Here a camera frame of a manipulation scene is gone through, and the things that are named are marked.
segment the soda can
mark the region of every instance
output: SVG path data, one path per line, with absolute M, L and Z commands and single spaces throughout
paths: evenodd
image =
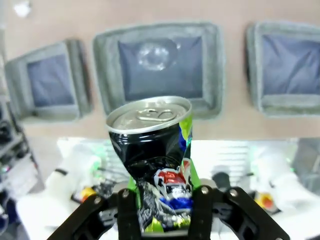
M 157 171 L 177 170 L 190 158 L 192 105 L 179 96 L 130 102 L 107 117 L 113 148 L 136 182 L 153 183 Z

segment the gray bin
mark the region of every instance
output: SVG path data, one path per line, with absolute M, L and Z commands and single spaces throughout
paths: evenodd
M 196 119 L 222 110 L 222 32 L 208 22 L 158 23 L 109 30 L 92 42 L 93 69 L 105 114 L 131 101 L 181 96 Z
M 15 116 L 24 124 L 71 122 L 90 112 L 81 43 L 65 40 L 5 65 Z
M 270 117 L 320 115 L 320 28 L 258 22 L 247 29 L 250 94 Z

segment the screw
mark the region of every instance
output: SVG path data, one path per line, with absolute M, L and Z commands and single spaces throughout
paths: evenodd
M 126 189 L 126 190 L 123 191 L 122 197 L 123 198 L 127 198 L 128 196 L 129 196 L 129 191 Z
M 101 198 L 100 197 L 96 197 L 95 200 L 94 200 L 94 204 L 98 204 L 100 203 L 101 201 Z
M 237 193 L 236 190 L 231 189 L 231 190 L 230 190 L 230 195 L 231 195 L 232 197 L 236 197 L 236 196 L 238 196 L 238 193 Z
M 207 194 L 207 193 L 209 192 L 209 189 L 208 189 L 206 186 L 203 186 L 203 187 L 201 188 L 201 192 L 202 192 L 203 194 Z

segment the can lid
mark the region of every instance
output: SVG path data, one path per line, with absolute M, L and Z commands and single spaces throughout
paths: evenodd
M 191 113 L 191 103 L 179 96 L 152 97 L 123 105 L 110 113 L 106 124 L 111 132 L 138 134 L 179 123 Z

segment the beige table surface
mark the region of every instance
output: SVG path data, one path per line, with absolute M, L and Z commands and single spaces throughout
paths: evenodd
M 66 38 L 85 43 L 89 70 L 91 41 L 109 28 L 163 21 L 205 20 L 222 26 L 226 51 L 226 98 L 220 118 L 194 122 L 195 139 L 320 137 L 320 118 L 266 118 L 254 109 L 245 77 L 244 36 L 263 20 L 320 26 L 319 0 L 31 0 L 32 13 L 19 18 L 5 7 L 7 59 Z M 94 110 L 73 124 L 26 126 L 28 136 L 107 138 L 105 115 L 92 78 Z

